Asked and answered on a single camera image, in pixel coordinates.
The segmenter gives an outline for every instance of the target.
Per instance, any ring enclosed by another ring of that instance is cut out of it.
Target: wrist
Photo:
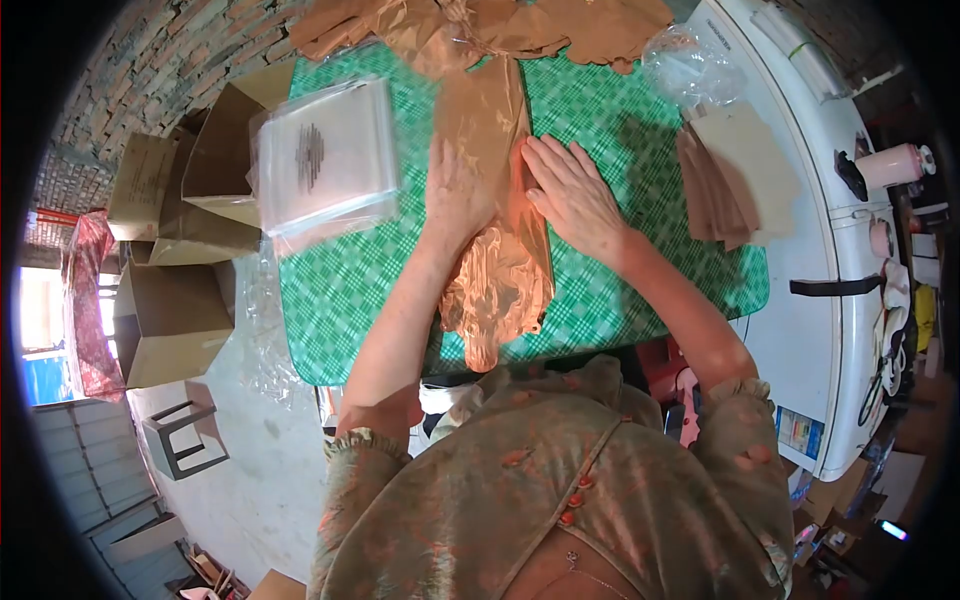
[[[420,232],[420,240],[417,245],[431,253],[456,258],[463,251],[468,241],[469,238],[464,235],[427,217],[423,223],[423,230]]]
[[[642,263],[642,256],[650,241],[642,231],[624,225],[610,236],[607,252],[600,257],[608,269],[624,277],[629,271]]]

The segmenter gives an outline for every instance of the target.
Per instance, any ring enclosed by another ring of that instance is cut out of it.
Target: stack of plastic bags
[[[281,105],[253,136],[253,188],[277,256],[398,213],[387,80],[336,84]]]

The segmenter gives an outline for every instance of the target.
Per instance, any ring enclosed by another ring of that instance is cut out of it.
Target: label sticker
[[[777,407],[777,441],[817,460],[824,424],[782,406]]]

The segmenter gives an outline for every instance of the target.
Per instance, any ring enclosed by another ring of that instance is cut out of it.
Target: open cardboard box
[[[131,136],[107,213],[114,237],[132,241],[137,265],[212,264],[256,252],[259,229],[183,201],[180,183],[196,137],[179,138]]]
[[[233,331],[210,265],[128,263],[113,305],[113,327],[128,388],[203,375]]]
[[[286,102],[294,60],[230,80],[210,109],[183,176],[183,199],[228,219],[260,227],[247,174],[251,120]]]

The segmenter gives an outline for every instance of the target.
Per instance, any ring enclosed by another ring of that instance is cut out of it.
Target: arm
[[[663,319],[708,392],[693,454],[770,557],[764,575],[789,586],[790,498],[777,453],[769,386],[720,311],[639,231],[579,144],[531,137],[523,157],[542,190],[527,197],[567,243],[623,277]]]
[[[492,202],[464,188],[465,168],[449,142],[434,138],[426,223],[353,363],[337,436],[369,427],[406,449],[409,428],[422,417],[420,372],[437,303],[463,248],[494,212]]]
[[[542,190],[527,197],[567,243],[602,262],[647,300],[707,392],[728,379],[756,378],[750,352],[720,311],[623,221],[610,188],[579,144],[530,137],[523,157]]]

